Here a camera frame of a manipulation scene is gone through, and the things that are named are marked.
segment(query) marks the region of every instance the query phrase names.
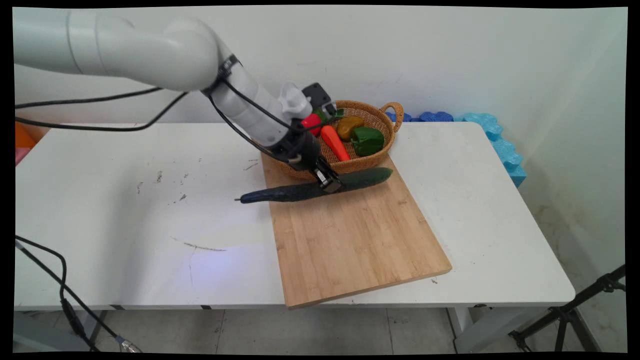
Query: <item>wicker basket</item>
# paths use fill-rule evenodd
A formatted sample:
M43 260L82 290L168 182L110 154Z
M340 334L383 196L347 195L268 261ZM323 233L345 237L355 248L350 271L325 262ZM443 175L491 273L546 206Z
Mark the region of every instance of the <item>wicker basket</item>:
M348 172L375 167L387 155L387 152L391 148L391 145L394 143L394 139L396 138L396 131L398 131L398 129L400 129L400 126L402 125L402 119L404 118L404 110L402 108L402 105L398 104L397 102L390 102L384 105L382 108L378 109L369 104L365 104L364 102L350 100L336 101L336 105L338 109L344 109L345 117L361 117L364 119L364 126L373 127L380 130L382 135L384 135L385 137L385 146L381 151L378 151L373 155L358 156L353 150L353 144L351 144L351 142L343 142L344 147L347 149L347 153L349 153L349 157L351 158L351 160L339 161L338 157L336 157L329 146L324 142L324 140L322 140L322 137L318 136L318 140L320 141L320 145L322 147L322 155L325 156L327 161L329 161L329 164L331 164L332 168L338 174L345 174ZM391 119L387 116L387 114L385 114L385 110L388 108L393 108L396 112L395 125L393 122L391 122ZM337 122L334 122L332 126L336 127ZM285 163L282 163L280 161L274 162L282 172L291 177L295 177L297 179L314 179L313 175L311 175L311 173L309 173L308 171L296 171Z

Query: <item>green cucumber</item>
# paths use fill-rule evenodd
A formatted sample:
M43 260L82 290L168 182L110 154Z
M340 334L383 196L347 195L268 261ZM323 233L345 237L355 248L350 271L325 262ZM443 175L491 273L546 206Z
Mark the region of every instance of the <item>green cucumber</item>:
M352 172L350 174L340 175L339 179L342 186L334 193L350 192L367 188L372 185L383 183L391 176L393 170L386 167L368 168L361 171ZM294 202L313 199L330 195L330 193L320 189L317 182L304 183L298 185L279 186L277 188L259 190L242 195L240 199L243 204L260 201L278 201L278 202Z

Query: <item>cable connector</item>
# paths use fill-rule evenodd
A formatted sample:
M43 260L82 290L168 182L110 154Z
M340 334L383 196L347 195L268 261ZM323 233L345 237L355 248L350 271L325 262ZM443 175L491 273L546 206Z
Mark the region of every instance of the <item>cable connector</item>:
M67 317L67 320L71 325L71 329L73 329L76 335L80 336L81 338L85 338L86 334L84 333L84 327L80 322L80 319L78 319L76 310L74 310L69 301L67 301L66 299L60 300L60 303L62 303L62 311Z
M118 335L116 341L126 352L142 352L134 343Z

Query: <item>carrot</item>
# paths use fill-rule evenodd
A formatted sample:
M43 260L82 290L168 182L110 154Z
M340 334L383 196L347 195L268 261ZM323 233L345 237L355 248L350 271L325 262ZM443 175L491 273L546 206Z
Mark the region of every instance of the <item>carrot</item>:
M322 140L329 145L329 148L331 148L333 153L338 157L338 160L351 160L349 154L347 154L347 149L345 149L342 144L342 140L340 140L338 133L331 125L323 126L322 130L320 130L320 136L322 136Z

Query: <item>blue foam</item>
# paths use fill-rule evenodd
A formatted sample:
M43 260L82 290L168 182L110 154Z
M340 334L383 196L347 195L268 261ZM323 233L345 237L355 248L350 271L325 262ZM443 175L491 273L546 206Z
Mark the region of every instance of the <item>blue foam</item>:
M396 122L396 114L393 114L393 113L385 113L385 114L387 114L387 116L391 119L392 122ZM412 121L411 115L404 113L403 122L411 122L411 121Z
M424 112L420 115L421 122L449 122L453 121L453 116L450 114L439 111L437 113Z
M466 113L461 118L455 119L455 121L469 121L475 122L482 126L486 137L491 141L493 149L498 154L500 161L507 170L507 173L511 177L511 180L516 187L520 186L524 179L527 177L527 173L520 166L522 162L522 155L516 152L516 147L513 143L508 142L502 138L502 126L498 125L498 119L490 114L475 114Z
M527 177L527 173L524 172L522 167L516 167L514 171L509 172L509 176L511 176L511 180L515 184L516 187L519 187L522 184L522 181Z
M502 126L498 125L498 119L490 114L466 113L457 121L470 121L480 124L486 136L493 142L498 140L501 137L500 134L502 134Z

